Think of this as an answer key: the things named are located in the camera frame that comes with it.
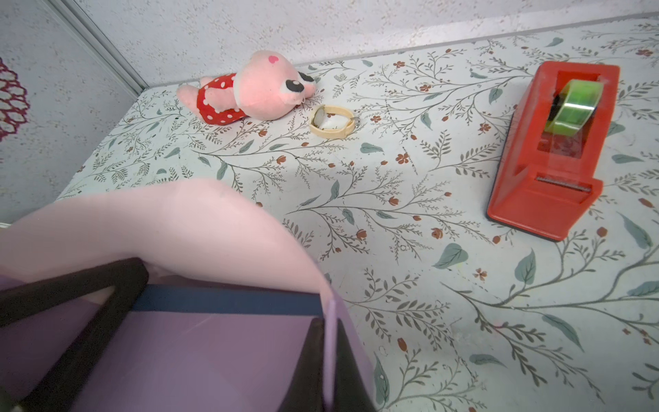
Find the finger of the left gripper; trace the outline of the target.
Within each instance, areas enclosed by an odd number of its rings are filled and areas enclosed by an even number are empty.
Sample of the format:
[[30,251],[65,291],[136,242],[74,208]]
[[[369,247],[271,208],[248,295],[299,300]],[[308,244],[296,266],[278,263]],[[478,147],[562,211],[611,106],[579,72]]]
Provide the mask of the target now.
[[3,327],[105,288],[113,293],[24,399],[1,391],[1,410],[68,411],[148,281],[142,260],[133,257],[3,290]]

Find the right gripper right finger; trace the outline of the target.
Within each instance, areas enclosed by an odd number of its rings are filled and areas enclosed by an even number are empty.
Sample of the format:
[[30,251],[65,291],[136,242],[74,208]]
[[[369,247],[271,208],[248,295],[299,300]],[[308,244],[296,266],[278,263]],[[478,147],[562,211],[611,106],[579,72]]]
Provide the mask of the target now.
[[375,412],[341,320],[337,325],[333,410],[336,412]]

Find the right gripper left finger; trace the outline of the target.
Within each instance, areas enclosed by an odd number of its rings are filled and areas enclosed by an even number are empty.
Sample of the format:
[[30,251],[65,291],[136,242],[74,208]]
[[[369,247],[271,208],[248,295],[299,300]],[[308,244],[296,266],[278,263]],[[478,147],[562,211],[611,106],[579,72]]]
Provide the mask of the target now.
[[324,411],[324,321],[315,318],[305,336],[293,378],[279,412]]

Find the pink wrapping paper sheet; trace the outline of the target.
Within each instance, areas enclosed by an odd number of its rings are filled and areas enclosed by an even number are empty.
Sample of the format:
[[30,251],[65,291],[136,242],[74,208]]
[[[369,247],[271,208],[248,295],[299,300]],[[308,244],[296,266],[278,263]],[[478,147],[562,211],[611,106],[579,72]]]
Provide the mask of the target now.
[[73,197],[1,232],[4,411],[372,411],[344,300],[209,179]]

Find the blue gift box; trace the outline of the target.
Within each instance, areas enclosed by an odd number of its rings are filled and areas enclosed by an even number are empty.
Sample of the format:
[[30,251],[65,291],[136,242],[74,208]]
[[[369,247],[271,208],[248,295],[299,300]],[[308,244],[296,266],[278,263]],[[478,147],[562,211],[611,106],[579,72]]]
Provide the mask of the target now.
[[317,294],[254,289],[149,285],[134,312],[213,313],[276,316],[324,316]]

